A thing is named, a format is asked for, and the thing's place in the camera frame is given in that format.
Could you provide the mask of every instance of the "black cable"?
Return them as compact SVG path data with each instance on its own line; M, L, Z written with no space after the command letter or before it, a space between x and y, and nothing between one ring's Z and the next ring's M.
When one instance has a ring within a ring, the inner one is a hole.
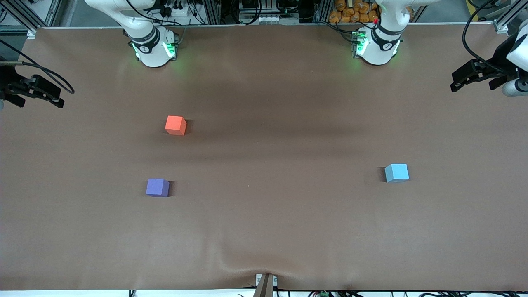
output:
M66 92L68 92L70 94L75 93L75 90L73 89L71 84L64 77L60 76L60 74L58 74L57 72L55 72L53 70L50 70L49 68L46 68L44 66L40 66L39 64L22 62L22 65L39 68L40 70L44 71L44 73L46 73L51 78L53 78L51 75L54 75L54 76L58 77L60 80L62 80L68 86L68 88L66 88L63 84L61 84L58 81L56 81L57 84L59 84Z
M7 11L2 7L2 12L0 12L0 18L2 18L2 19L0 20L0 23L2 23L3 21L5 21L5 18L6 18L6 17L7 17Z
M346 40L346 41L348 41L348 42L350 42L350 43L355 43L355 41L353 41L352 39L348 39L348 38L345 36L345 34L343 34L343 30L339 29L339 26L337 25L337 23L335 24L335 26L337 27L337 30L339 31L339 34L341 35L341 37L342 37L344 40Z
M343 33L352 34L352 31L347 31L347 30L339 29L339 28L337 27L337 25L336 25L336 26L332 26L332 24L330 24L330 23L328 23L328 22L325 22L325 21L317 21L316 23L325 24L325 25L329 26L330 28L332 28L334 31L339 31L339 30L341 30Z
M469 3L471 6L473 6L474 8L478 8L478 5L476 5L475 3L473 3L471 0L467 0L467 3ZM495 5L491 5L490 7L484 7L483 9L484 10L489 10L491 8L495 7Z
M277 0L277 1L275 1L275 8L276 8L278 11L280 11L280 12L282 12L282 13L296 13L296 12L299 11L300 1L297 3L297 6L295 6L294 8L292 8L292 9L290 9L290 10L288 10L288 9L286 8L285 5L283 5L282 7L280 7L279 3L281 3L281 2L282 2L282 0Z
M260 3L260 1L261 0L255 0L255 16L253 17L253 20L251 20L251 22L247 23L246 25L251 25L259 19L260 13L262 12L262 3Z
M58 75L54 71L49 70L46 67L40 66L37 62L35 62L35 60L31 59L28 55L26 55L25 53L23 53L23 52L19 51L18 49L14 48L12 45L10 45L9 43L3 41L2 39L0 39L0 43L5 45L6 47L10 48L11 50L15 51L16 53L18 53L19 55L23 56L24 58L28 59L32 63L32 64L30 64L28 66L40 68L42 71L44 71L44 73L46 73L47 76L49 76L54 82L57 83L57 85L59 85L61 88L63 88L66 92L68 92L70 94L75 93L75 90L73 89L71 84L67 80L65 80L62 76ZM65 83L66 86L68 86L68 87L65 87L60 81L57 80L57 78L55 78L55 76L57 76L60 80L62 80L62 82Z
M237 16L235 16L235 12L237 11L237 8L235 7L235 4L238 2L238 0L232 0L231 6L229 7L231 11L231 17L233 18L234 22L237 24L240 24L240 20Z
M194 12L192 12L191 3L194 7ZM187 0L187 5L189 6L189 9L191 9L191 12L194 16L194 18L202 25L205 25L205 21L202 19L202 16L198 12L198 8L196 8L196 2L194 0Z
M372 30L372 29L376 29L376 25L374 25L374 27L369 27L369 26L367 26L367 25L366 25L365 23L363 23L363 22L360 22L360 21L357 21L357 22L360 23L360 24L362 24L363 26L369 28L370 30Z
M144 15L142 14L141 12L139 12L133 5L132 3L130 3L130 0L126 0L126 2L128 3L128 6L130 6L130 8L132 8L137 14L139 14L140 16L148 19L148 20L151 20L151 21L155 21L155 22L163 22L163 20L159 20L155 17L150 17L150 16L147 16L147 15ZM172 23L172 24L175 24L175 25L178 25L178 26L183 26L182 24L178 23L178 22L174 22L174 21L167 21L167 23Z
M471 50L469 48L469 46L467 45L467 42L466 42L466 33L467 33L467 29L469 28L469 25L471 24L471 20L473 19L473 17L475 17L475 15L477 15L477 13L479 11L481 11L483 9L484 6L490 4L491 2L493 1L496 1L496 0L488 0L486 1L486 3L484 3L483 5L479 6L475 11L474 13L469 17L469 19L467 20L467 23L466 23L466 26L464 26L464 31L462 31L462 44L464 45L464 48L466 49L466 51L468 53L470 53L472 56L474 56L477 60L479 60L481 63L487 65L488 67L494 69L495 71L499 72L499 73L502 73L502 74L505 74L507 75L508 73L501 69L501 68L498 68L498 67L495 67L494 65L492 65L491 63L489 63L488 61L484 60L481 56L477 55L473 50Z

